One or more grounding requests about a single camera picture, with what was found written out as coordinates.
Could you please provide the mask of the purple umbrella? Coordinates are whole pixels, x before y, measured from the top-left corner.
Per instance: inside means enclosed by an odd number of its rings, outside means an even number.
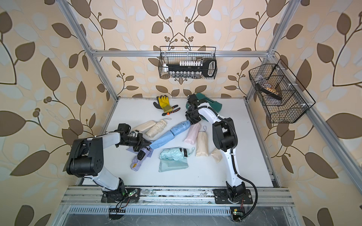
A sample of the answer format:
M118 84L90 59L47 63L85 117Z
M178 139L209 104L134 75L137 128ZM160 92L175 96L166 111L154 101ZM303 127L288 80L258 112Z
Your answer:
M132 163L130 165L131 170L138 171L142 165L142 163L146 160L146 158L150 158L153 154L153 149L150 147L142 148L138 154L132 159Z

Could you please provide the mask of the pink sleeved umbrella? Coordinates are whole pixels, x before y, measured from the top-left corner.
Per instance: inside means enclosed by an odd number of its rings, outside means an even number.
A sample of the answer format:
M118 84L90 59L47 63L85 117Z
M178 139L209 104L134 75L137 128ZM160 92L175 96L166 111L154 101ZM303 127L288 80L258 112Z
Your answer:
M200 123L191 125L188 134L184 140L184 143L195 145L200 128L201 128Z

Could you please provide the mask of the blue sleeved umbrella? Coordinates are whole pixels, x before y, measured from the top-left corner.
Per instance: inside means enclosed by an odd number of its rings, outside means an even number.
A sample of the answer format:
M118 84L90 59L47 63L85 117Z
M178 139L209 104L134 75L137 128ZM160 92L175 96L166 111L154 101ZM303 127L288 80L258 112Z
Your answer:
M152 148L153 150L158 149L173 139L174 139L174 134L171 131L167 131L161 137L159 137L157 140L153 141L150 144L150 148Z

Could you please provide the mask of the mint green umbrella sleeve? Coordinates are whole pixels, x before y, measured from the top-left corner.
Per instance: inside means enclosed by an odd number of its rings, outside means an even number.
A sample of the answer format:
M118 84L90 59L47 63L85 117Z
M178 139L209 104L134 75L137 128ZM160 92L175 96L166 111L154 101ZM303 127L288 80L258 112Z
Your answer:
M160 159L159 172L182 170L188 168L188 162L186 158L174 160L174 159Z

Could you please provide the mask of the beige sleeved umbrella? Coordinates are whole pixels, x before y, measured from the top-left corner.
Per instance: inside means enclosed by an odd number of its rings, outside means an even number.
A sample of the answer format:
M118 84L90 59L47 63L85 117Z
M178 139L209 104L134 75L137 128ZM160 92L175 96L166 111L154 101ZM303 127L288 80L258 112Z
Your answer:
M149 120L149 121L147 121L145 123L142 123L142 124L132 128L132 131L136 131L136 132L148 131L154 125L156 125L156 122L154 120Z

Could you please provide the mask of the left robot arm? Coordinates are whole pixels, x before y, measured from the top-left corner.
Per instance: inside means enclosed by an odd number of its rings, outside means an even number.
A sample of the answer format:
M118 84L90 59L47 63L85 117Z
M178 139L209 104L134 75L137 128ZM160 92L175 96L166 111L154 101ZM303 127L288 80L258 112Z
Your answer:
M138 152L151 145L143 134L132 132L128 124L120 123L117 130L98 137L79 138L73 141L66 163L69 175L88 178L106 192L121 190L121 179L104 166L104 150L110 146L132 147Z

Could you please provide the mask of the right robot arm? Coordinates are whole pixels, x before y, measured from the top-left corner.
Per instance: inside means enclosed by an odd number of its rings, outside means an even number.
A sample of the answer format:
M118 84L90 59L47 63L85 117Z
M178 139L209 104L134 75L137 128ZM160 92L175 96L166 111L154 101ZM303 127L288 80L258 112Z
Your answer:
M206 99L198 99L195 94L188 96L186 119L191 124L206 119L212 125L212 136L215 147L221 151L227 166L227 195L232 202L236 202L246 192L243 178L239 175L239 169L235 157L235 148L238 138L231 118L222 117L211 107Z

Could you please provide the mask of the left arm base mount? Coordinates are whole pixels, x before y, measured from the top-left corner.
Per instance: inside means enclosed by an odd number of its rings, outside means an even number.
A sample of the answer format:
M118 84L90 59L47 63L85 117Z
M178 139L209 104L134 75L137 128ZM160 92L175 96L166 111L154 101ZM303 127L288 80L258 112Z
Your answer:
M115 191L102 191L103 195L101 197L102 203L120 203L122 201L128 200L139 200L140 198L140 188L125 188L120 187Z

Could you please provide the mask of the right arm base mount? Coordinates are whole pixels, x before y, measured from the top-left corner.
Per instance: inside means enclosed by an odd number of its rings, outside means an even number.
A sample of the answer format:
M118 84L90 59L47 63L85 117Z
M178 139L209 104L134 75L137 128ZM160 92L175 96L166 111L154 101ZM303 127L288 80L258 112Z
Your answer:
M226 183L226 188L214 189L216 204L253 204L253 198L249 189L246 189L245 183L239 186L230 186Z

